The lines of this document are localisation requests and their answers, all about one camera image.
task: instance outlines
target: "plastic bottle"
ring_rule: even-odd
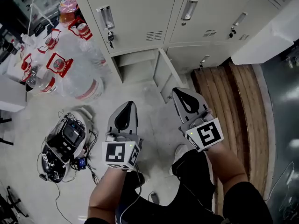
[[[21,44],[15,39],[12,39],[11,43],[14,45],[14,48],[16,48],[17,50],[21,49]]]
[[[21,69],[24,70],[23,81],[36,90],[35,93],[51,93],[55,90],[55,74],[42,66],[38,60],[32,60],[31,54],[26,56]]]
[[[66,61],[57,56],[50,67],[58,72],[55,76],[56,87],[62,96],[74,97],[89,103],[103,93],[104,85],[101,78],[84,57]]]
[[[34,40],[27,34],[22,33],[21,38],[22,38],[23,42],[25,42],[27,45],[34,46]]]
[[[79,46],[84,55],[90,60],[90,62],[97,68],[100,65],[103,65],[106,60],[94,40],[90,29],[86,23],[81,23],[77,30],[80,35]]]

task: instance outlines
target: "white shelf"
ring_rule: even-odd
[[[154,67],[150,61],[120,67],[124,84],[152,80],[153,71]]]
[[[118,56],[118,67],[154,60],[154,50],[144,50]]]

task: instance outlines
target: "leg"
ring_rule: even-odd
[[[14,143],[12,143],[12,142],[9,142],[9,141],[6,141],[6,140],[4,140],[4,139],[2,139],[2,138],[0,138],[0,143],[5,143],[5,144],[9,144],[9,145],[14,145]]]
[[[7,123],[7,122],[10,122],[10,121],[11,121],[11,119],[0,118],[0,124]]]
[[[212,209],[215,186],[210,181],[208,163],[203,152],[198,153],[195,149],[188,151],[172,165],[172,171],[181,184],[169,206],[198,206],[199,200],[205,208]]]
[[[139,174],[141,186],[144,184],[144,177]],[[139,191],[135,191],[140,187],[137,173],[135,171],[129,172],[126,175],[125,183],[121,193],[120,204],[116,210],[117,223],[120,224],[120,216],[123,211],[132,204],[138,197]],[[133,204],[122,216],[122,223],[125,224],[128,221],[141,221],[144,217],[153,216],[165,207],[156,205],[148,200],[139,197],[138,201]]]

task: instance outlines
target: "wooden plank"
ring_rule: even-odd
[[[225,122],[225,116],[223,112],[223,108],[221,105],[221,100],[218,94],[218,90],[216,87],[216,84],[214,82],[214,78],[211,72],[211,69],[203,69],[203,73],[206,77],[206,82],[210,90],[210,94],[212,96],[212,100],[214,103],[214,107],[216,110],[217,118],[219,119],[221,129],[223,132],[224,140],[222,141],[223,144],[230,149],[229,146],[229,140],[228,140],[228,130],[227,130],[227,125]],[[219,181],[217,181],[217,191],[218,191],[218,199],[217,199],[217,214],[222,215],[222,210],[223,210],[223,186],[220,184]]]
[[[248,179],[250,177],[250,150],[249,150],[249,136],[248,136],[248,130],[247,130],[247,121],[245,117],[245,111],[242,104],[241,95],[239,92],[238,85],[236,83],[234,74],[230,68],[229,65],[224,67],[226,76],[222,76],[229,84],[228,91],[231,91],[231,99],[233,100],[232,104],[237,110],[237,120],[240,125],[240,135],[238,135],[239,142],[237,143],[237,149],[238,149],[238,157],[243,158],[243,163],[245,167],[246,174],[248,176]]]
[[[247,97],[247,93],[244,87],[244,83],[239,71],[239,68],[233,64],[229,66],[231,71],[233,72],[236,84],[239,89],[239,93],[241,96],[242,106],[244,108],[245,119],[247,124],[248,131],[248,140],[249,140],[249,152],[250,152],[250,170],[249,170],[249,180],[250,182],[257,187],[257,183],[255,183],[255,173],[256,173],[256,144],[255,144],[255,135],[253,128],[253,119],[251,115],[251,109],[249,105],[249,100]]]
[[[253,88],[252,88],[252,82],[250,82],[250,74],[246,73],[245,66],[239,67],[239,72],[241,74],[244,87],[247,93],[249,106],[251,110],[252,119],[254,121],[253,130],[254,130],[254,136],[255,136],[255,151],[256,151],[256,171],[254,173],[254,182],[256,183],[256,189],[261,192],[262,185],[261,183],[261,175],[264,171],[264,165],[263,165],[263,155],[261,152],[261,145],[262,144],[262,137],[261,137],[261,115],[260,115],[260,109],[259,104],[257,103],[256,96],[253,94]]]
[[[243,137],[242,130],[240,124],[240,117],[238,116],[238,109],[236,107],[236,101],[234,98],[232,87],[229,83],[228,76],[225,72],[224,67],[219,67],[219,73],[222,79],[223,87],[226,92],[226,96],[228,99],[228,105],[230,107],[231,116],[234,124],[235,130],[235,140],[236,140],[236,149],[237,149],[237,157],[244,164],[244,150],[243,150]]]
[[[199,91],[201,95],[205,98],[208,106],[213,111],[213,116],[217,117],[217,112],[214,107],[214,102],[212,99],[211,92],[209,90],[208,83],[206,81],[205,74],[203,70],[195,70],[195,77],[196,77],[196,83],[199,86]],[[223,209],[223,186],[220,180],[218,179],[217,175],[214,174],[214,185],[216,186],[215,190],[215,213],[218,215],[222,215],[222,209]]]
[[[219,97],[219,93],[218,93],[211,69],[208,69],[208,68],[203,69],[203,72],[205,74],[206,82],[208,84],[208,87],[209,87],[209,90],[210,90],[210,93],[212,96],[212,100],[213,100],[214,107],[216,110],[217,118],[219,119],[221,129],[223,132],[224,140],[222,142],[227,148],[230,149],[229,140],[228,140],[228,129],[227,129],[226,122],[225,122],[225,116],[224,116],[223,108],[221,105],[221,100]]]
[[[260,173],[256,176],[259,182],[259,192],[263,195],[265,189],[265,180],[267,179],[268,170],[268,134],[267,134],[267,123],[266,115],[263,105],[262,95],[256,80],[255,73],[251,65],[243,67],[247,75],[249,87],[252,92],[253,100],[255,103],[255,113],[258,122],[260,145],[257,147],[257,161],[260,167]]]
[[[195,70],[194,72],[199,85],[200,94],[205,98],[207,105],[212,110],[213,115],[215,116],[216,110],[203,70]]]
[[[234,154],[237,156],[237,143],[236,143],[236,135],[235,135],[235,127],[234,127],[234,122],[233,122],[233,117],[232,117],[232,112],[230,110],[230,105],[228,102],[228,97],[227,93],[224,89],[224,84],[222,82],[222,78],[220,75],[220,70],[224,69],[223,67],[217,67],[217,68],[211,68],[211,72],[218,90],[218,94],[221,100],[221,105],[223,108],[223,113],[225,117],[225,122],[227,126],[227,131],[228,131],[228,142],[229,142],[229,147],[230,150],[234,152]]]
[[[265,157],[266,157],[266,161],[265,161],[265,167],[266,167],[266,169],[265,169],[265,178],[263,180],[263,189],[262,189],[262,193],[264,194],[265,188],[266,188],[267,175],[268,175],[268,164],[269,164],[268,124],[267,124],[267,118],[266,118],[266,110],[265,110],[264,103],[263,103],[263,97],[262,97],[261,90],[260,90],[258,82],[257,82],[255,72],[253,71],[253,67],[251,67],[250,70],[253,74],[253,79],[255,81],[255,84],[258,87],[257,96],[258,96],[258,101],[259,101],[260,107],[261,107],[261,117],[262,117],[262,124],[263,124],[263,130],[264,130]]]

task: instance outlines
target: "gray floor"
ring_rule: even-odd
[[[102,177],[107,168],[101,161],[101,142],[105,140],[108,118],[118,106],[133,100],[138,111],[138,134],[144,139],[138,160],[142,162],[141,169],[147,169],[150,174],[149,181],[143,186],[142,196],[147,198],[151,191],[155,191],[161,205],[168,205],[176,195],[179,184],[176,177],[169,176],[175,148],[180,143],[192,148],[178,131],[180,119],[173,102],[162,104],[152,82],[121,86],[115,83],[111,74],[106,74],[104,81],[104,94],[90,106],[99,131],[92,154],[96,174]],[[82,104],[70,98],[39,95],[29,97],[28,106],[12,114],[14,146],[0,143],[0,193],[5,194],[3,185],[10,185],[20,197],[31,218],[23,223],[67,223],[55,206],[58,190],[53,183],[39,178],[36,159],[43,139],[58,121],[58,111]],[[89,170],[80,171],[74,181],[61,183],[59,187],[60,210],[73,224],[84,223],[89,196],[95,187]]]
[[[279,224],[287,207],[299,200],[299,180],[293,179],[289,187],[286,185],[293,167],[298,172],[299,165],[299,67],[290,69],[275,57],[263,64],[262,69],[273,105],[276,135],[274,189],[267,204],[274,223]]]

